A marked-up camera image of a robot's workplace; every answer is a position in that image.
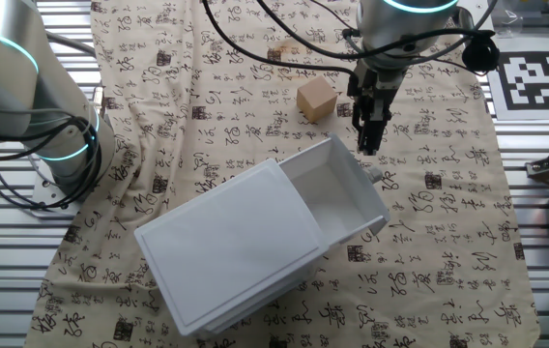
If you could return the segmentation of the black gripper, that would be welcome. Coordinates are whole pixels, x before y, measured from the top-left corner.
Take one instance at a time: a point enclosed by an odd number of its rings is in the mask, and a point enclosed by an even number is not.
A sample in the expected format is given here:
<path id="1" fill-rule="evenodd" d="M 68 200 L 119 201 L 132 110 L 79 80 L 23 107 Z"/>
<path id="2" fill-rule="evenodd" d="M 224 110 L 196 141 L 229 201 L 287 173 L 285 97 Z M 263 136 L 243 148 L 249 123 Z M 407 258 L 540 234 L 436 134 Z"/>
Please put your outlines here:
<path id="1" fill-rule="evenodd" d="M 356 78 L 350 80 L 348 92 L 354 100 L 352 126 L 358 133 L 357 150 L 374 156 L 380 150 L 385 128 L 391 119 L 390 106 L 403 82 L 405 69 L 384 69 L 359 60 L 354 73 Z M 364 135 L 367 122 L 370 126 L 369 150 Z"/>

